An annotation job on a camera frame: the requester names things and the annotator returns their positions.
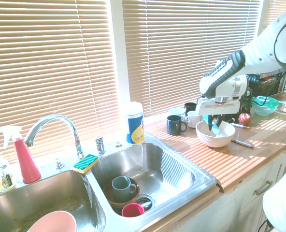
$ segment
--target white bowl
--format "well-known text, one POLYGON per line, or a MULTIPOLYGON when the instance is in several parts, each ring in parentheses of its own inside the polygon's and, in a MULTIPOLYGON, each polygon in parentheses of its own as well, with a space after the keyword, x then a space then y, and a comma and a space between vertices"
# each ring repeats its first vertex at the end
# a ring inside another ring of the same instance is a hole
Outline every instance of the white bowl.
POLYGON ((235 128, 227 122, 221 122, 219 126, 220 134, 223 137, 217 137, 206 122, 201 121, 196 125, 197 136, 201 142, 210 147, 222 147, 231 142, 235 133, 235 128))

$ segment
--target window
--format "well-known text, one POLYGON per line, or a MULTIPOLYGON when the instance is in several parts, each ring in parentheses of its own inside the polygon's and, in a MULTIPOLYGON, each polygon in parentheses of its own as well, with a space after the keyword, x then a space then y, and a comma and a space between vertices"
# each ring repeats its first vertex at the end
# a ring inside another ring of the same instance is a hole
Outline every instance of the window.
POLYGON ((216 61, 257 36, 261 0, 123 0, 129 88, 144 116, 183 107, 216 61))
POLYGON ((261 33, 270 23, 286 12, 286 0, 265 0, 259 32, 261 33))
MULTIPOLYGON (((49 114, 73 121, 81 141, 119 129, 119 107, 104 0, 0 1, 0 127, 25 137, 49 114)), ((69 128, 53 121, 30 148, 33 157, 69 147, 69 128)), ((0 133, 0 146, 3 136, 0 133)), ((1 154, 16 162, 13 143, 1 154)))

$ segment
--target sponge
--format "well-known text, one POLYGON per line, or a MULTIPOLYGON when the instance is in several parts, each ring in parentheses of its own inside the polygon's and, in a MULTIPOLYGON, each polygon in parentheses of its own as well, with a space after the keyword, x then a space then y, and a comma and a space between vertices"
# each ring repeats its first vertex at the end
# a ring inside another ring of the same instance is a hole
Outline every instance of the sponge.
POLYGON ((98 156, 87 155, 73 166, 73 170, 84 174, 89 169, 91 169, 92 166, 98 163, 98 161, 99 161, 98 156))

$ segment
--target kitchen sink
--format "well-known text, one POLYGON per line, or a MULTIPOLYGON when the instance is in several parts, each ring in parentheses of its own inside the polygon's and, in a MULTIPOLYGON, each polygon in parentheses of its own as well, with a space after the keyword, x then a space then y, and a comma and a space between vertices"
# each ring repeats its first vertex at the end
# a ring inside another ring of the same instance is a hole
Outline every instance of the kitchen sink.
POLYGON ((120 210, 110 207, 106 200, 108 212, 115 214, 111 217, 114 219, 108 220, 107 229, 114 221, 119 231, 142 231, 216 185, 212 175, 152 134, 145 135, 143 144, 126 145, 102 155, 91 169, 101 188, 117 176, 134 179, 140 186, 138 201, 151 206, 138 217, 121 217, 120 210))
POLYGON ((72 170, 78 161, 72 156, 63 159, 62 169, 46 165, 41 180, 0 195, 0 232, 26 232, 56 210, 73 214, 78 232, 140 232, 216 184, 212 175, 148 132, 143 144, 110 144, 105 150, 86 174, 72 170), (148 206, 144 214, 122 217, 106 199, 103 187, 120 175, 139 184, 138 201, 148 206))
POLYGON ((153 199, 153 207, 195 184, 195 172, 154 143, 144 143, 100 159, 93 169, 101 187, 123 175, 134 179, 140 194, 153 199))
POLYGON ((0 196, 0 232, 26 232, 42 216, 64 210, 78 232, 101 232, 106 215, 85 175, 65 171, 0 196))

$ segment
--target apple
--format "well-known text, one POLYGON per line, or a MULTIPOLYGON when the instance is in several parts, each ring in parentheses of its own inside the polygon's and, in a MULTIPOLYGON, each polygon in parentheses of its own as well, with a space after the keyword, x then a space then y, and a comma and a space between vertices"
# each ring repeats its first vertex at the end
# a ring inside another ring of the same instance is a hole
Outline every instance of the apple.
POLYGON ((239 123, 246 126, 251 121, 251 116, 248 113, 241 113, 239 116, 239 123))

